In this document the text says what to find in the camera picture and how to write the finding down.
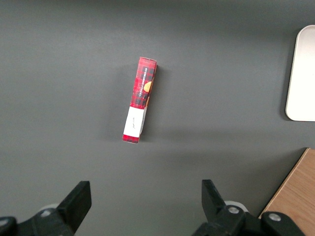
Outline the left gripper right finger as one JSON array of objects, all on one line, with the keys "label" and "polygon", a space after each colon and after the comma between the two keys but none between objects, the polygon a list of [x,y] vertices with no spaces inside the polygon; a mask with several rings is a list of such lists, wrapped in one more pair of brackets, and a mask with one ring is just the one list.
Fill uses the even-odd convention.
[{"label": "left gripper right finger", "polygon": [[207,221],[194,236],[303,236],[304,233],[286,214],[267,211],[254,217],[235,204],[222,199],[210,179],[202,180],[201,201]]}]

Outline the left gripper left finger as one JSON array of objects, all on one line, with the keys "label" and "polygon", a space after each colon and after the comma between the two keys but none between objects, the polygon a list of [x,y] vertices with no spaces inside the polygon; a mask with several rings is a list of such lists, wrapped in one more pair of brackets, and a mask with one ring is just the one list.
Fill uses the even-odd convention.
[{"label": "left gripper left finger", "polygon": [[2,236],[73,236],[92,206],[89,181],[80,181],[56,206],[42,208],[24,222],[13,216],[0,218]]}]

